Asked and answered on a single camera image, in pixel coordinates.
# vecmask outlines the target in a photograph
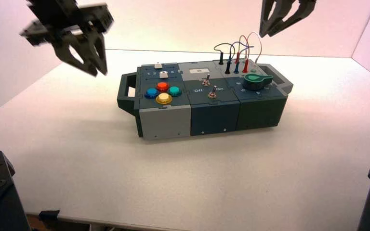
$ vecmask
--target white table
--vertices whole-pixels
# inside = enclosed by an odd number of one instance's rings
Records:
[[[264,56],[294,83],[278,127],[145,141],[116,104],[141,64],[216,54],[107,51],[0,108],[0,150],[27,213],[196,231],[355,230],[370,181],[370,73],[352,59]]]

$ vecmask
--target green knob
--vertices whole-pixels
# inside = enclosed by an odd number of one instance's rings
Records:
[[[247,74],[244,77],[243,88],[247,90],[261,90],[267,84],[272,83],[272,81],[273,81],[273,76]]]

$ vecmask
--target wire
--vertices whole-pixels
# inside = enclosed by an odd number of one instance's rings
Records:
[[[257,60],[259,60],[259,57],[260,57],[260,55],[262,55],[262,41],[260,40],[260,36],[259,36],[259,34],[257,33],[257,32],[251,32],[249,35],[248,35],[248,38],[247,38],[247,40],[249,40],[249,37],[250,37],[250,35],[251,34],[255,34],[256,36],[257,36],[257,39],[259,40],[259,43],[260,43],[260,52],[259,52],[259,55],[257,56],[257,58],[256,58],[256,60],[254,61],[254,64],[257,64]]]
[[[247,46],[249,46],[249,40],[246,38],[246,36],[241,35],[241,36],[239,37],[239,47],[238,47],[238,54],[239,54],[239,55],[240,55],[240,44],[241,44],[240,40],[242,39],[242,37],[244,37],[244,38],[245,38],[245,40],[246,40],[246,44],[247,44]],[[249,55],[250,55],[250,49],[248,49],[248,56],[247,56],[247,59],[249,59]]]
[[[246,47],[245,49],[241,50],[241,51],[240,51],[240,53],[242,53],[242,52],[244,52],[245,50],[250,49],[250,48],[254,48],[254,46]]]
[[[233,59],[233,56],[235,55],[235,52],[236,52],[235,47],[232,44],[230,44],[230,43],[219,43],[213,49],[215,51],[219,51],[220,53],[223,53],[220,49],[217,49],[217,47],[219,47],[221,45],[230,45],[230,47],[229,47],[229,58]]]
[[[241,43],[241,42],[239,42],[239,41],[236,41],[236,42],[232,43],[232,45],[234,45],[235,43],[239,43],[239,46],[240,46],[240,45],[242,45],[242,46],[244,46],[244,47],[247,47],[247,45],[245,45],[245,44],[243,44],[243,43]]]

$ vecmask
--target screw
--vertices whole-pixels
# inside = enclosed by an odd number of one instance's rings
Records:
[[[0,180],[0,187],[6,184],[6,180]]]

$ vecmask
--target control box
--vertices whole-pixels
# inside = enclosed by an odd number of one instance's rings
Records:
[[[121,76],[117,102],[135,116],[139,137],[166,139],[277,126],[292,87],[252,60],[148,64]]]

